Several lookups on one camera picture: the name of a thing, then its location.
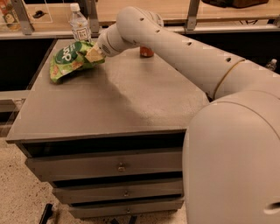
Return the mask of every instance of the wooden surface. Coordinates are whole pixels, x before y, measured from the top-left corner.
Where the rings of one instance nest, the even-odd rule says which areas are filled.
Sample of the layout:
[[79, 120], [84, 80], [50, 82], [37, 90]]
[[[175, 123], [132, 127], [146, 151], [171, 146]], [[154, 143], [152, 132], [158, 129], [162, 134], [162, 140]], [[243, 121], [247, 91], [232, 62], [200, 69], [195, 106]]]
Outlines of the wooden surface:
[[7, 141], [181, 132], [207, 103], [202, 91], [157, 55], [140, 58], [139, 48], [53, 84], [49, 61], [73, 42], [59, 40], [52, 50]]
[[[100, 25], [112, 25], [120, 9], [126, 6], [136, 6], [147, 11], [160, 14], [167, 24], [185, 22], [190, 0], [99, 0], [97, 12]], [[69, 3], [27, 4], [30, 20], [36, 31], [70, 30], [68, 23], [71, 11]], [[42, 18], [34, 19], [35, 11], [42, 10], [46, 14]], [[236, 21], [250, 19], [277, 18], [280, 14], [280, 0], [269, 0], [268, 3], [251, 6], [245, 9], [232, 7], [220, 8], [200, 1], [198, 21]]]

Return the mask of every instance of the cabinet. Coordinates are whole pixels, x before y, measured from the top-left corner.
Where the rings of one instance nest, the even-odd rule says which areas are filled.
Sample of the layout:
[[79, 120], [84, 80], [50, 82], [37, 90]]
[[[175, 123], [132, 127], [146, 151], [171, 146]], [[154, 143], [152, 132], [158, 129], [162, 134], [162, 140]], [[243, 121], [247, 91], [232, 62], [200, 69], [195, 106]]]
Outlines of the cabinet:
[[138, 48], [53, 84], [50, 58], [72, 42], [58, 40], [6, 141], [75, 218], [180, 209], [182, 146], [204, 93]]

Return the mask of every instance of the bottle label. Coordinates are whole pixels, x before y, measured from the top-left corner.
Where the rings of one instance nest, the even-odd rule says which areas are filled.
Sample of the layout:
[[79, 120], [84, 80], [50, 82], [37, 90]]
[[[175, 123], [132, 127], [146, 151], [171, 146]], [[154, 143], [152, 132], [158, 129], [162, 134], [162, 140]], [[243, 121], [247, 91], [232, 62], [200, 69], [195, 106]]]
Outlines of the bottle label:
[[58, 64], [68, 64], [74, 61], [78, 54], [77, 52], [81, 49], [82, 44], [81, 42], [75, 42], [67, 47], [61, 49], [57, 56], [55, 57], [55, 61]]
[[86, 27], [76, 30], [76, 32], [79, 40], [88, 40], [88, 29]]

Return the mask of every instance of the gray tabletop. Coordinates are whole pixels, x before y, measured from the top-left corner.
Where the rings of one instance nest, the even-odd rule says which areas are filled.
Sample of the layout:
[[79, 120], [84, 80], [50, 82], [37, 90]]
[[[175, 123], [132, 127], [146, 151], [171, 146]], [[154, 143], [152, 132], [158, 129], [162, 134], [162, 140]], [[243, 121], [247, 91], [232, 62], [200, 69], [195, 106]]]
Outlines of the gray tabletop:
[[188, 79], [156, 54], [141, 58], [139, 48], [54, 84], [50, 58], [73, 42], [58, 40], [11, 127], [8, 142], [180, 131], [207, 104], [203, 92]]

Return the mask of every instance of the white bottle cap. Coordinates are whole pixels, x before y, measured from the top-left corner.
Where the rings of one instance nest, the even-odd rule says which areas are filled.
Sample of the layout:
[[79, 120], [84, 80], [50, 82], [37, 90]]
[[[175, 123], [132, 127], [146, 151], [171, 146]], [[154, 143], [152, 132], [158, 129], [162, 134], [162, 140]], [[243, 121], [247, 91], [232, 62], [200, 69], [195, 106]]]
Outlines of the white bottle cap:
[[71, 11], [79, 11], [80, 6], [78, 3], [70, 3], [70, 9], [71, 9]]

